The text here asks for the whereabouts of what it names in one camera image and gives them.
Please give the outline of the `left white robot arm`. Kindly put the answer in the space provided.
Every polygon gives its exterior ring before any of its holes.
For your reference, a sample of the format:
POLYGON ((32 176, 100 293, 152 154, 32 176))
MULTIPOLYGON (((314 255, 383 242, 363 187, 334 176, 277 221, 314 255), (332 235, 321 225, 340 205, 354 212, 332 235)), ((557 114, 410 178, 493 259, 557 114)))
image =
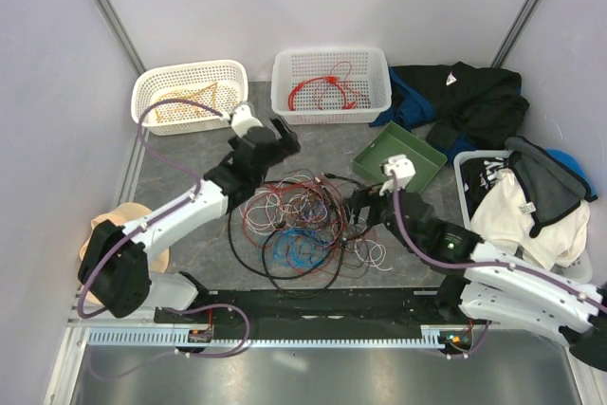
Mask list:
POLYGON ((151 262, 199 227, 250 199, 268 170, 301 150, 297 135, 279 118, 270 127, 256 118, 234 119, 231 152, 195 180, 192 189, 148 215, 93 229, 78 279, 104 311, 121 319, 144 305, 175 310, 186 322, 208 312, 203 287, 185 273, 154 273, 151 262))

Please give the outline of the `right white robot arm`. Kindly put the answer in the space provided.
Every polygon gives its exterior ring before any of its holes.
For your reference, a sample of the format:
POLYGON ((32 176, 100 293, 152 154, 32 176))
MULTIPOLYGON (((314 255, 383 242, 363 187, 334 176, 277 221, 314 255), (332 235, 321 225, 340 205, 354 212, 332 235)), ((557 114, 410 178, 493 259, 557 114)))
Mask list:
POLYGON ((356 189, 346 213, 384 226, 422 263, 444 275, 434 299, 443 322, 504 323, 548 338, 586 365, 606 368, 606 288, 576 282, 506 253, 480 235, 435 217, 417 193, 356 189))

